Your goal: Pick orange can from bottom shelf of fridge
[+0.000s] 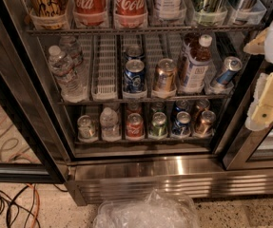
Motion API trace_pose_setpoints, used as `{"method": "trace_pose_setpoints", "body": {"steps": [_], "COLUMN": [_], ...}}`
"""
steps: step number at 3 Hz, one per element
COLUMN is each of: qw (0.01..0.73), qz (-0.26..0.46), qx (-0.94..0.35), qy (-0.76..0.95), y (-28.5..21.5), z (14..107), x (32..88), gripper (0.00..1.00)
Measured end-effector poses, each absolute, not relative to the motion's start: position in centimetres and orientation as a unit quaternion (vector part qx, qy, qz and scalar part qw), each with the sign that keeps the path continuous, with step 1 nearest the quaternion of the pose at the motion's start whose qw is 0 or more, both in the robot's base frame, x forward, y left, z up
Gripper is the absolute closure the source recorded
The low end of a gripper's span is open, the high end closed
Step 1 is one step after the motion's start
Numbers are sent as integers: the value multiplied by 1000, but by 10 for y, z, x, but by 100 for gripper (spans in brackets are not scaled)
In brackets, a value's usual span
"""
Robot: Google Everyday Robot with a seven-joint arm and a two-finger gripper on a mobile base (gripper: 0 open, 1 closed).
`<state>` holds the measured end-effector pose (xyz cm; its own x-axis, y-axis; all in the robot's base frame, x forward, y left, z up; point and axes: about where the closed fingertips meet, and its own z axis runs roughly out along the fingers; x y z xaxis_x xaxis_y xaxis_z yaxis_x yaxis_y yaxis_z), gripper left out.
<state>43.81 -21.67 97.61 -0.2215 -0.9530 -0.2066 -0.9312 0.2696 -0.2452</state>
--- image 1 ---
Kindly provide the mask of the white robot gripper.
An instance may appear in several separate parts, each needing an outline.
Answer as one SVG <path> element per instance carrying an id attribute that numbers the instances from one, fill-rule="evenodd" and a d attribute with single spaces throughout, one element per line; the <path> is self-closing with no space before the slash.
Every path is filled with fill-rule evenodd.
<path id="1" fill-rule="evenodd" d="M 273 21 L 269 28 L 265 28 L 244 46 L 244 52 L 264 55 L 265 60 L 273 64 Z M 273 72 L 260 74 L 253 98 L 247 111 L 245 127 L 251 131 L 261 131 L 273 123 Z"/>

